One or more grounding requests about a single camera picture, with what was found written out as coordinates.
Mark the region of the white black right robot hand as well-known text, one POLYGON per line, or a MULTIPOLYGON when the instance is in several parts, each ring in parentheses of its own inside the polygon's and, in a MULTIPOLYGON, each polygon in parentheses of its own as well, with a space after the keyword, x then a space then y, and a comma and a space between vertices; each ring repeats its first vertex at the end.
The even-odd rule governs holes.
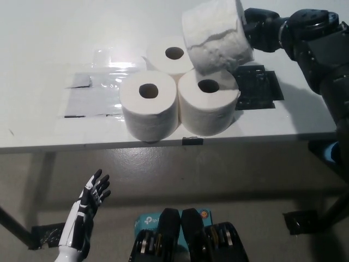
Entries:
POLYGON ((253 49, 275 52, 281 49, 280 30, 287 18, 274 11, 248 8, 244 11, 246 23, 243 25, 245 36, 253 49))

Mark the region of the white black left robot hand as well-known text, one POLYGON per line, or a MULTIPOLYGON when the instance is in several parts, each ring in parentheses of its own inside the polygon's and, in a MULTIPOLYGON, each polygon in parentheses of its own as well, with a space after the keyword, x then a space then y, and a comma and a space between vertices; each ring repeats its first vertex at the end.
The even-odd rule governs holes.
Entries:
POLYGON ((93 219, 101 204, 111 194, 110 176, 103 176, 102 173, 99 169, 92 175, 73 203, 59 241, 60 246, 67 246, 79 252, 89 246, 93 219))

